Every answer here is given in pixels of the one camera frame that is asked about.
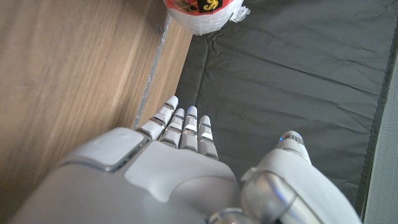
wood grain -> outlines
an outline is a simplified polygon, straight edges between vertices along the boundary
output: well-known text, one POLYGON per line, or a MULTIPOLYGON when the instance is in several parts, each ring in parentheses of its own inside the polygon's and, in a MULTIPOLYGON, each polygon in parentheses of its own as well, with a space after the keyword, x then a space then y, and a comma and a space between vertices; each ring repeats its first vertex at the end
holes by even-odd
MULTIPOLYGON (((66 153, 132 126, 166 15, 159 0, 0 1, 0 223, 66 153)), ((174 26, 162 74, 178 81, 190 34, 174 26)))
POLYGON ((170 96, 175 94, 191 38, 192 35, 188 30, 180 26, 174 19, 171 20, 146 99, 146 102, 150 103, 146 103, 142 110, 140 125, 155 114, 170 96))

gray fabric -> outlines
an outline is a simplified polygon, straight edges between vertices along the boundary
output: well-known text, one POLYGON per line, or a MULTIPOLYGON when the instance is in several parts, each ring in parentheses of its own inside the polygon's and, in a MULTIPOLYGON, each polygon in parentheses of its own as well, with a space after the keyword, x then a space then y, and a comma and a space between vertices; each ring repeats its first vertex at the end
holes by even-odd
POLYGON ((288 130, 354 204, 397 19, 395 1, 245 1, 250 15, 194 37, 177 88, 211 119, 240 178, 288 130))

plastic wrap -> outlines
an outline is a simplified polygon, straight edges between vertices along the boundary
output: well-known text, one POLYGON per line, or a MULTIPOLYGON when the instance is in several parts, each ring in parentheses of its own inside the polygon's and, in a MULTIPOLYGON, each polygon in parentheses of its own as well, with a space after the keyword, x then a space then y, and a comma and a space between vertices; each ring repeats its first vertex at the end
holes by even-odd
POLYGON ((220 30, 228 21, 240 22, 250 10, 243 0, 164 0, 171 16, 195 35, 220 30))

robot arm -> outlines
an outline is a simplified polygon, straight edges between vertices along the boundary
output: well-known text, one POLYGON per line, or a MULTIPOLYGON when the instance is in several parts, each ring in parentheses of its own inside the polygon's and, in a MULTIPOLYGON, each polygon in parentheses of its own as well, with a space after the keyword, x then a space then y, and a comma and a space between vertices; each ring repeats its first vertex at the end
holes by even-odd
POLYGON ((197 109, 177 104, 172 96, 136 131, 116 128, 73 151, 11 223, 359 223, 299 134, 285 133, 241 192, 218 161, 209 117, 197 126, 197 109))

gray panel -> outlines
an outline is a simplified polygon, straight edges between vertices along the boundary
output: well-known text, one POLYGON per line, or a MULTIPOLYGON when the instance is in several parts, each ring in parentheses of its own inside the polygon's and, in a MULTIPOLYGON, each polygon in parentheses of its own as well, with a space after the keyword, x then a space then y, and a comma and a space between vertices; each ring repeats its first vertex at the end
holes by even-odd
POLYGON ((398 60, 377 140, 364 223, 398 223, 398 60))

